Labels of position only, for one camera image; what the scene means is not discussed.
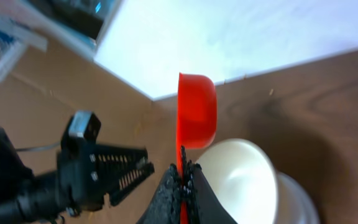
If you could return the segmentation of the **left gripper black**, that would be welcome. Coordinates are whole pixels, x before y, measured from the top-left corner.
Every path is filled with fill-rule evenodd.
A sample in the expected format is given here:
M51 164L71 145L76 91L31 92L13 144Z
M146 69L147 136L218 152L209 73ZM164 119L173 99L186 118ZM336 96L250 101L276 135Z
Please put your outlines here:
M39 217L56 217L66 210L73 216L95 212L104 205L103 169L137 167L148 159L145 148L108 146L95 142L62 142L57 154L57 170L40 177L35 192ZM155 172L149 162L121 176L108 191L109 203L119 205L133 190Z

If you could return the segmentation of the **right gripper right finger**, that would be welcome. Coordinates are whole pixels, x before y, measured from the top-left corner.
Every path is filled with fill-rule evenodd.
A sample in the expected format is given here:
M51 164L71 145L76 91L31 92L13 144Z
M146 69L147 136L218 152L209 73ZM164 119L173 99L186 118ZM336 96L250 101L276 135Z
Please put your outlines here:
M180 147L181 212L180 222L187 224L235 224L223 208L199 164L186 159L185 147Z

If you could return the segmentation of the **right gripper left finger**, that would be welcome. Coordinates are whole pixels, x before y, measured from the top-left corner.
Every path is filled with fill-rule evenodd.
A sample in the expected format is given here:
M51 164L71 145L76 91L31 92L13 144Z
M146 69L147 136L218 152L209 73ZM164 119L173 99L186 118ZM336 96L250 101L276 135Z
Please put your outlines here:
M180 211L180 178L176 165L170 164L137 224L179 224Z

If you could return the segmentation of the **red measuring scoop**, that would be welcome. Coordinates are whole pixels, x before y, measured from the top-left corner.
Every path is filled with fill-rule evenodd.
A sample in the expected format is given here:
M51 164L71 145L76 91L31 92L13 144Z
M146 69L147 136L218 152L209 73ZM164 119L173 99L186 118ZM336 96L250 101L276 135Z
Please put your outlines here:
M217 99L213 82L203 75L180 73L177 95L176 152L181 177L180 147L203 149L216 134Z

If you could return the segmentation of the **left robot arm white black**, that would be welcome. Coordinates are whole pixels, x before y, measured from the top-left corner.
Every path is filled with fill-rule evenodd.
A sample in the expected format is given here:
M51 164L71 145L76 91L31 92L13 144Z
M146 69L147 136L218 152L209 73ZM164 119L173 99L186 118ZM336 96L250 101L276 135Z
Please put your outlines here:
M34 175L0 128L0 223L54 221L62 212L76 217L102 209L104 196L120 204L154 173L146 149L97 144L95 138L65 133L57 169Z

